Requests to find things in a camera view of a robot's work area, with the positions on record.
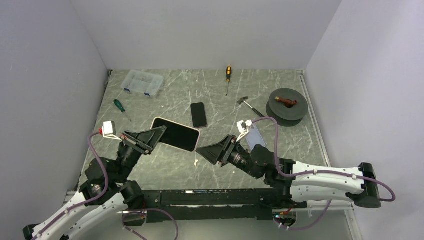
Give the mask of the purple phone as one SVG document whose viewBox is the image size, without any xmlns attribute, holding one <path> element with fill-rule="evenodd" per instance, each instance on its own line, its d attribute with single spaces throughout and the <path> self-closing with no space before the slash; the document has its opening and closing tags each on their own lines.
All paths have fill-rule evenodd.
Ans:
<svg viewBox="0 0 424 240">
<path fill-rule="evenodd" d="M 205 105 L 203 102 L 190 105 L 192 124 L 194 128 L 205 128 L 208 126 Z"/>
</svg>

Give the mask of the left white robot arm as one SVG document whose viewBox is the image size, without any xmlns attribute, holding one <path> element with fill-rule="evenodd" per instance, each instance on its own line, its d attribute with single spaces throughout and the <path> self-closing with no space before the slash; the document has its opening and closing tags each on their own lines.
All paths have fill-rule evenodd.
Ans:
<svg viewBox="0 0 424 240">
<path fill-rule="evenodd" d="M 84 224 L 79 221 L 93 222 L 93 217 L 87 217 L 96 210 L 102 214 L 108 210 L 138 210 L 148 205 L 139 184 L 128 177 L 141 156 L 153 152 L 167 127 L 159 126 L 141 132 L 125 131 L 120 136 L 116 136 L 113 126 L 108 133 L 105 133 L 106 129 L 103 126 L 87 139 L 95 157 L 86 171 L 87 181 L 50 218 L 24 227 L 22 231 L 26 240 L 69 240 L 70 232 L 82 231 Z M 92 138 L 96 135 L 119 141 L 115 160 L 98 155 L 92 144 Z"/>
</svg>

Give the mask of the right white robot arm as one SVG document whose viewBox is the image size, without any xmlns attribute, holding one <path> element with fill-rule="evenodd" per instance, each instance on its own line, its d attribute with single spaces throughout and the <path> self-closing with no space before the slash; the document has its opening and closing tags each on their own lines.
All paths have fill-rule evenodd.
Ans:
<svg viewBox="0 0 424 240">
<path fill-rule="evenodd" d="M 231 164 L 274 189 L 276 203 L 287 208 L 293 202 L 340 200 L 361 208 L 382 206 L 373 165 L 363 162 L 358 167 L 331 168 L 292 159 L 275 158 L 275 153 L 257 144 L 252 151 L 244 149 L 235 136 L 199 147 L 196 152 L 213 165 Z"/>
</svg>

